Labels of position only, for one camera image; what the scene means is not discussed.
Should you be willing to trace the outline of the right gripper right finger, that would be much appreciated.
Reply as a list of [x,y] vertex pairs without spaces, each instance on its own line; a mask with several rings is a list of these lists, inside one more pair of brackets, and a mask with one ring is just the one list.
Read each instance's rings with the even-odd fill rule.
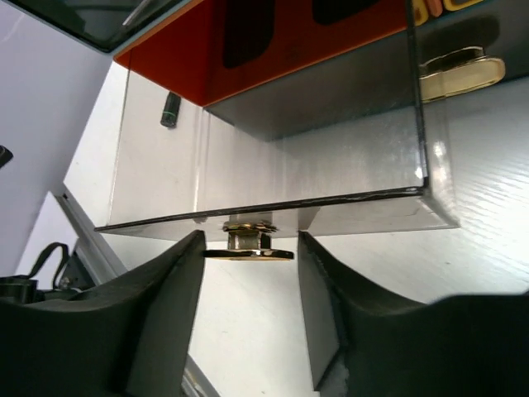
[[322,396],[525,396],[527,294],[429,304],[377,285],[298,235],[314,390]]

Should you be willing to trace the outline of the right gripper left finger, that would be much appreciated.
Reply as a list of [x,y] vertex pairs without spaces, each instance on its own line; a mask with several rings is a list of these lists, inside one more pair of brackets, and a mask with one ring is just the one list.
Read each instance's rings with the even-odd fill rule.
[[191,232],[113,280],[54,298],[32,280],[2,279],[2,395],[180,395],[204,248],[204,233]]

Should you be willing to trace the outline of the small precision screwdriver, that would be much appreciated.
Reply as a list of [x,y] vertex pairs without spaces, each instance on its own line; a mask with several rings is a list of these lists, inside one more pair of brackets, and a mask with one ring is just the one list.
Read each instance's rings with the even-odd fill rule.
[[174,129],[177,126],[181,97],[176,93],[169,92],[165,100],[162,111],[160,124],[168,129]]

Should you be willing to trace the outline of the clear drawer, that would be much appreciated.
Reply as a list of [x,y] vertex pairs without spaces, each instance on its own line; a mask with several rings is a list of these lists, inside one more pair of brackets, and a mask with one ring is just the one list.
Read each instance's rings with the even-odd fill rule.
[[293,135],[255,136],[128,68],[107,223],[102,232],[177,240],[227,222],[267,222],[274,237],[455,227],[444,108],[356,117]]

